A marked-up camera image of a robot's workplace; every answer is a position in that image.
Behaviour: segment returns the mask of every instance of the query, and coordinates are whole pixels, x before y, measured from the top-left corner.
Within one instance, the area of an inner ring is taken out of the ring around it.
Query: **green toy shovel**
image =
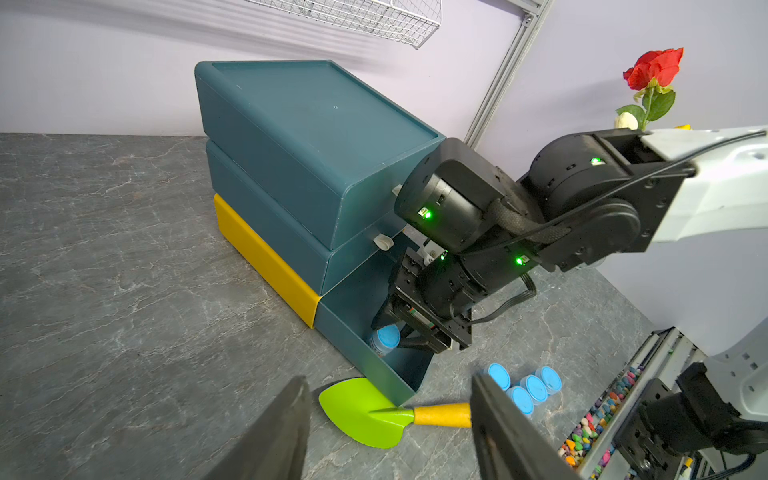
[[[468,403],[400,409],[368,379],[349,379],[320,393],[320,406],[339,430],[358,442],[390,449],[402,438],[403,429],[416,425],[469,428]]]

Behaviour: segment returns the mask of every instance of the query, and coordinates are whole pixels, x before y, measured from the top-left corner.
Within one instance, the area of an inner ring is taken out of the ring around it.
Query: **blue lid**
[[[498,386],[502,388],[502,390],[506,390],[509,388],[509,384],[511,383],[509,379],[509,373],[507,373],[507,369],[503,366],[499,365],[498,363],[492,363],[488,367],[488,374],[491,376],[492,379],[498,383]]]
[[[563,388],[563,382],[560,380],[560,376],[551,367],[544,367],[541,369],[541,380],[544,384],[555,392],[559,392]]]
[[[388,349],[393,349],[400,344],[400,329],[397,325],[387,325],[382,329],[376,330],[379,341]]]
[[[530,415],[533,413],[533,400],[531,400],[531,396],[528,394],[528,392],[525,391],[524,388],[520,386],[513,386],[507,390],[507,395],[509,395],[509,398],[512,399],[515,405],[525,415]]]
[[[543,402],[547,399],[547,387],[535,375],[529,375],[525,378],[525,389],[528,390],[528,393],[537,402]]]

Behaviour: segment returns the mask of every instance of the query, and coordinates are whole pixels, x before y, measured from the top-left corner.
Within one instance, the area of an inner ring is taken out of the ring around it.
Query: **black cable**
[[[561,215],[557,216],[556,218],[553,218],[552,220],[549,220],[547,223],[543,223],[543,224],[539,225],[536,228],[530,229],[529,231],[527,231],[527,232],[525,232],[525,233],[523,233],[521,235],[517,235],[516,237],[512,238],[511,240],[506,240],[506,241],[501,242],[501,243],[496,243],[494,245],[489,245],[489,246],[483,247],[483,248],[481,248],[479,250],[473,250],[472,252],[462,253],[462,256],[463,257],[468,257],[468,256],[471,256],[471,255],[478,255],[480,253],[484,253],[484,252],[487,252],[489,250],[493,250],[493,249],[496,249],[496,248],[502,248],[502,247],[507,247],[509,245],[514,245],[517,242],[525,240],[526,238],[530,237],[531,235],[535,235],[535,234],[537,234],[537,233],[539,233],[539,232],[541,232],[541,231],[543,231],[543,230],[545,230],[545,229],[547,229],[549,227],[552,227],[553,225],[561,223],[561,222],[563,222],[563,221],[565,221],[565,220],[567,220],[567,219],[569,219],[569,218],[571,218],[571,217],[573,217],[575,215],[580,214],[581,212],[583,212],[583,211],[585,211],[585,210],[587,210],[589,208],[592,208],[597,203],[599,203],[599,202],[601,202],[601,201],[603,201],[603,200],[605,200],[605,199],[607,199],[609,197],[613,197],[615,194],[617,194],[618,192],[624,190],[625,188],[631,187],[632,185],[638,184],[638,183],[640,183],[640,182],[642,182],[644,180],[647,180],[647,179],[649,179],[651,177],[655,177],[656,175],[658,175],[660,173],[663,173],[663,172],[665,172],[667,170],[671,170],[671,169],[673,169],[675,167],[679,167],[680,165],[682,165],[682,164],[684,164],[684,163],[694,159],[695,157],[698,157],[701,154],[705,154],[706,152],[711,151],[711,150],[715,150],[716,148],[724,147],[724,146],[730,145],[730,144],[735,144],[737,142],[740,142],[742,140],[747,140],[749,138],[762,137],[765,134],[766,134],[765,130],[760,130],[760,131],[755,131],[755,132],[751,132],[751,133],[744,134],[744,135],[739,135],[737,137],[725,138],[723,140],[716,141],[715,143],[709,144],[706,147],[702,147],[702,148],[699,148],[698,150],[694,150],[694,151],[690,152],[689,154],[685,154],[683,157],[680,157],[680,158],[678,158],[675,161],[668,162],[668,163],[666,163],[665,165],[663,165],[663,166],[661,166],[659,168],[651,170],[650,172],[648,172],[646,174],[640,175],[638,177],[632,177],[631,179],[625,181],[621,185],[618,185],[618,186],[616,186],[614,188],[611,188],[609,191],[605,192],[604,194],[598,195],[597,197],[593,198],[592,200],[589,200],[587,203],[581,204],[578,207],[573,208],[573,209],[565,212],[564,214],[561,214]]]
[[[741,462],[741,465],[735,466],[733,468],[729,468],[727,470],[723,470],[722,472],[718,472],[714,475],[708,475],[706,477],[699,478],[698,480],[724,480],[725,478],[728,478],[731,475],[735,475],[739,472],[743,472],[744,470],[747,470],[755,462],[755,458],[757,458],[757,455],[752,455],[750,453],[749,455],[746,456],[746,460]]]
[[[518,305],[519,303],[523,303],[526,300],[529,300],[536,296],[536,284],[533,283],[533,279],[530,275],[527,273],[523,273],[520,278],[522,279],[523,283],[525,284],[526,291],[523,293],[519,293],[512,298],[508,299],[504,303],[502,303],[496,310],[489,313],[488,315],[482,317],[481,319],[472,320],[470,323],[472,325],[475,325],[476,323],[486,323],[490,322],[491,320],[494,320],[498,318],[501,314],[509,310],[515,305]],[[448,310],[451,314],[451,318],[456,318],[455,312],[453,310],[453,302],[451,302],[448,305]]]

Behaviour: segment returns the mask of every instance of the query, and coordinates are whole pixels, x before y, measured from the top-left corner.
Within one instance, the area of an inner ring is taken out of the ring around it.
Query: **green leaf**
[[[631,113],[632,116],[637,119],[638,124],[641,123],[645,117],[645,110],[643,110],[640,105],[629,104],[616,109],[616,113],[619,115],[623,114],[625,111]]]
[[[675,92],[669,91],[665,94],[655,94],[654,101],[651,102],[648,109],[648,121],[662,118],[674,105]]]

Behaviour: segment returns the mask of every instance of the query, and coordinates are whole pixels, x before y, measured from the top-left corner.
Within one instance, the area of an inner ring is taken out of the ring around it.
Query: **white flower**
[[[625,111],[614,120],[614,128],[630,128],[631,130],[637,130],[637,119],[633,114]]]

